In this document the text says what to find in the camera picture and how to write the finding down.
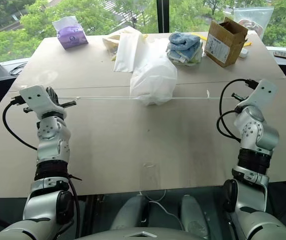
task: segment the brown cardboard box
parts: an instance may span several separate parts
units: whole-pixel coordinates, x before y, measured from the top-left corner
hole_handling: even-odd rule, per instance
[[[206,54],[222,67],[236,62],[242,50],[247,29],[225,18],[223,23],[211,22],[205,46]]]

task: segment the tissue box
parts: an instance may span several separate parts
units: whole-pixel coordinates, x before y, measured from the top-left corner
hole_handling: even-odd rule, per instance
[[[75,16],[63,17],[54,21],[53,25],[57,31],[57,38],[65,49],[88,43],[84,30]]]
[[[211,22],[205,53],[217,64],[226,67],[236,62],[244,43],[247,28],[225,18],[223,23]]]

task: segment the window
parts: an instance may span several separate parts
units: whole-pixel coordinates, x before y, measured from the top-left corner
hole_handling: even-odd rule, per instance
[[[286,47],[286,0],[169,0],[170,32],[208,31],[211,20],[234,18],[234,10],[274,7],[262,41],[266,46]]]
[[[155,0],[0,0],[0,62],[30,57],[65,16],[76,16],[86,35],[126,26],[158,32]]]

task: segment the table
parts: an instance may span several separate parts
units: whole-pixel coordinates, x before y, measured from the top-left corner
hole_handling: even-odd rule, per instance
[[[168,35],[150,34],[148,39]],[[174,97],[181,99],[149,107],[137,100],[108,98],[128,96],[131,73],[113,72],[101,37],[89,36],[88,45],[69,50],[55,37],[44,39],[0,103],[0,198],[27,196],[34,178],[36,152],[16,141],[1,118],[17,90],[34,84],[51,85],[61,98],[91,96],[77,100],[66,118],[72,133],[69,172],[83,179],[75,182],[78,194],[90,195],[222,185],[232,177],[239,144],[216,130],[216,97],[233,79],[269,79],[279,91],[263,113],[278,129],[280,142],[268,175],[272,182],[286,181],[286,77],[255,33],[248,35],[253,42],[248,57],[234,65],[221,68],[204,57],[195,67],[178,66]],[[245,96],[251,90],[238,82],[226,96],[232,92]],[[225,99],[223,111],[236,103]],[[37,146],[34,113],[25,114],[17,106],[7,119],[14,132]],[[227,116],[226,122],[235,132],[233,119]]]

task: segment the black connector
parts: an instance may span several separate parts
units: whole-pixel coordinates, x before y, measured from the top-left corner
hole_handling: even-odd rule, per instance
[[[249,87],[249,88],[251,88],[251,89],[255,89],[256,87],[257,87],[257,85],[258,85],[258,82],[257,81],[255,81],[255,80],[252,80],[252,79],[246,79],[245,80],[245,83],[247,84],[247,86]]]
[[[11,104],[12,105],[15,105],[15,104],[18,104],[18,105],[21,105],[21,104],[25,104],[25,100],[23,99],[22,96],[15,96],[13,97],[14,100],[11,101]]]

